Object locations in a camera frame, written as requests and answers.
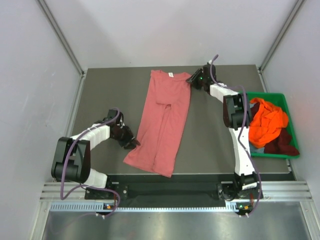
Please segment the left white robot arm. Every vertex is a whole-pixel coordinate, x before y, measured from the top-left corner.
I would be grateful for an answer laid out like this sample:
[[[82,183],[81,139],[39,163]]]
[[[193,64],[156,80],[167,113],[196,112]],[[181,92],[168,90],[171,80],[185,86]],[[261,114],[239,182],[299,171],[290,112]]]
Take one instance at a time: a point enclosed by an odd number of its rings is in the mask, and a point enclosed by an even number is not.
[[[107,117],[71,137],[57,141],[51,167],[51,176],[56,180],[75,182],[95,187],[102,198],[109,198],[114,191],[108,176],[91,168],[91,150],[100,143],[113,139],[121,148],[133,150],[140,145],[131,129],[124,123],[124,115],[118,108],[108,110]]]

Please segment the pink t shirt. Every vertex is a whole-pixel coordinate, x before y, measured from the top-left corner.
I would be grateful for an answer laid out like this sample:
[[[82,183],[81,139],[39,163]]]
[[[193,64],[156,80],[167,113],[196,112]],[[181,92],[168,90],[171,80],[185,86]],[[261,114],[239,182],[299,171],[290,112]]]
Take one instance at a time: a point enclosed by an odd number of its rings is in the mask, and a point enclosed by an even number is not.
[[[187,72],[152,70],[137,131],[139,145],[123,162],[170,178],[182,140],[191,99]]]

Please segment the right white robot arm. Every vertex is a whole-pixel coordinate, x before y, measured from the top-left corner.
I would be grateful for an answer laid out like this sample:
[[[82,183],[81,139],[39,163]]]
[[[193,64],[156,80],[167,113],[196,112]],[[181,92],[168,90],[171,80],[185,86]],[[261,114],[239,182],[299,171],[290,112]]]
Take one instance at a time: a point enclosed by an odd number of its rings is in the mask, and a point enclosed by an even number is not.
[[[249,143],[250,124],[253,119],[246,91],[217,81],[216,67],[212,61],[197,69],[186,82],[197,90],[204,90],[222,103],[223,123],[232,138],[235,168],[232,190],[222,187],[220,195],[231,201],[245,198],[258,187],[257,171],[252,161]]]

